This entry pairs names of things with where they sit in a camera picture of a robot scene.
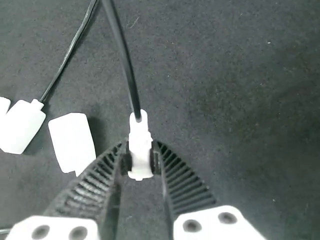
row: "screw hole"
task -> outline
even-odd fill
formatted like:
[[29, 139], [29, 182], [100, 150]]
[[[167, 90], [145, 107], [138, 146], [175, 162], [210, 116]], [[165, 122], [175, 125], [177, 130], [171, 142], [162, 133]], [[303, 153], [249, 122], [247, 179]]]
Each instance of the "screw hole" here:
[[238, 220], [235, 215], [230, 212], [222, 212], [218, 215], [218, 219], [222, 224], [235, 224]]
[[71, 230], [69, 240], [84, 240], [88, 235], [88, 230], [84, 226], [77, 226]]
[[201, 231], [201, 229], [201, 224], [196, 220], [187, 220], [183, 223], [183, 230], [186, 233], [197, 233]]
[[50, 227], [48, 225], [38, 226], [31, 235], [31, 238], [34, 240], [44, 239], [50, 231]]

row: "white plastic connector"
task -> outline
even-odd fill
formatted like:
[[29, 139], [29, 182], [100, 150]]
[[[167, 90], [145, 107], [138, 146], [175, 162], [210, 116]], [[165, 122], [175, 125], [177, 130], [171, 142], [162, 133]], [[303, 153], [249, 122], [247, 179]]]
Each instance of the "white plastic connector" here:
[[148, 114], [141, 109], [141, 122], [135, 115], [130, 115], [129, 150], [132, 157], [132, 169], [128, 176], [136, 181], [153, 177], [150, 166], [150, 150], [152, 147], [151, 133], [148, 128]]
[[5, 153], [22, 154], [39, 131], [46, 114], [44, 104], [37, 99], [31, 103], [19, 100], [0, 123], [0, 149]]
[[10, 107], [11, 101], [3, 96], [0, 96], [0, 120], [3, 118]]

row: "white plastic part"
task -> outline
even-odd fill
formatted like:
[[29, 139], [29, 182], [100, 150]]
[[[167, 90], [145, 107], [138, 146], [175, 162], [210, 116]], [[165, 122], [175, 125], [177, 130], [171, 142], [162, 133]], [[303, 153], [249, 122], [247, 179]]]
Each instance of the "white plastic part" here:
[[233, 206], [219, 206], [180, 215], [174, 240], [265, 240]]
[[0, 149], [5, 153], [22, 154], [39, 131], [46, 114], [44, 104], [34, 99], [31, 103], [19, 100], [2, 118]]
[[84, 113], [69, 113], [49, 121], [49, 131], [61, 171], [79, 176], [96, 159], [94, 141]]
[[141, 109], [141, 122], [137, 122], [134, 113], [130, 115], [129, 150], [132, 157], [132, 169], [128, 176], [136, 181], [152, 178], [150, 167], [151, 134], [148, 128], [148, 114]]
[[13, 226], [6, 240], [99, 240], [91, 219], [31, 216]]
[[7, 114], [11, 101], [3, 96], [0, 96], [0, 121]]

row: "black cable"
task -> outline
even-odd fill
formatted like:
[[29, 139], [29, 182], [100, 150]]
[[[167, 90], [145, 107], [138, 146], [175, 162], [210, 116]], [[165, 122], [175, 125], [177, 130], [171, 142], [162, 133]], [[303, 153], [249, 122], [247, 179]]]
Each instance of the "black cable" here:
[[0, 235], [9, 234], [10, 231], [11, 231], [11, 228], [1, 228]]
[[120, 19], [116, 11], [115, 4], [112, 0], [102, 0], [102, 4], [120, 52], [120, 60], [123, 65], [124, 74], [129, 87], [131, 108], [134, 112], [135, 120], [137, 122], [141, 122], [141, 107], [135, 74], [132, 67], [128, 46], [125, 40], [125, 35], [121, 27]]
[[88, 25], [88, 22], [94, 12], [94, 9], [95, 9], [95, 6], [96, 6], [96, 3], [98, 2], [98, 0], [91, 0], [90, 4], [89, 4], [89, 7], [87, 8], [86, 10], [86, 13], [85, 13], [85, 16], [84, 16], [84, 19], [78, 29], [78, 31], [75, 33], [73, 39], [72, 39], [72, 42], [64, 56], [64, 59], [63, 59], [63, 62], [62, 64], [60, 65], [57, 73], [54, 75], [53, 79], [51, 80], [50, 84], [48, 85], [48, 87], [46, 88], [46, 90], [44, 91], [44, 93], [42, 94], [42, 96], [40, 97], [40, 102], [42, 103], [46, 97], [48, 96], [48, 94], [50, 93], [50, 91], [52, 90], [53, 86], [55, 85], [55, 83], [57, 82], [57, 80], [59, 79], [59, 77], [61, 76], [61, 73], [63, 72], [63, 70], [65, 69], [65, 66], [71, 56], [71, 53], [73, 52], [77, 42], [79, 41], [82, 33], [84, 32], [84, 30], [86, 29], [87, 25]]

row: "cable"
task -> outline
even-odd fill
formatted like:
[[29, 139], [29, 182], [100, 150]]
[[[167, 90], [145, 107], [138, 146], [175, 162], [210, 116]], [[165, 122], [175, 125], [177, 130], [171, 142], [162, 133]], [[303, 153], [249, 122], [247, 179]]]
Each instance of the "cable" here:
[[64, 56], [64, 59], [63, 59], [63, 62], [62, 64], [60, 65], [57, 73], [54, 75], [53, 79], [51, 80], [50, 84], [48, 85], [48, 87], [46, 88], [46, 90], [44, 91], [44, 93], [42, 94], [42, 96], [40, 97], [40, 102], [42, 103], [46, 97], [48, 96], [48, 94], [50, 93], [50, 91], [52, 90], [52, 87], [55, 85], [55, 83], [57, 82], [57, 80], [59, 79], [59, 77], [61, 76], [61, 73], [63, 72], [63, 70], [65, 69], [65, 66], [71, 56], [71, 53], [73, 52], [77, 42], [79, 41], [82, 33], [84, 32], [84, 30], [86, 29], [87, 25], [88, 25], [88, 22], [94, 12], [94, 9], [95, 9], [95, 6], [96, 6], [96, 3], [98, 2], [98, 0], [91, 0], [90, 4], [89, 4], [89, 7], [87, 8], [86, 10], [86, 13], [85, 13], [85, 16], [84, 16], [84, 19], [78, 29], [78, 31], [76, 31], [73, 39], [72, 39], [72, 42]]
[[141, 107], [138, 89], [135, 80], [135, 74], [131, 63], [131, 58], [128, 46], [125, 40], [125, 35], [121, 27], [115, 4], [112, 0], [102, 0], [106, 16], [109, 20], [116, 44], [120, 52], [120, 60], [123, 65], [124, 74], [129, 87], [129, 98], [132, 111], [134, 112], [135, 120], [141, 122]]
[[0, 229], [0, 235], [9, 234], [11, 231], [11, 228], [2, 228]]

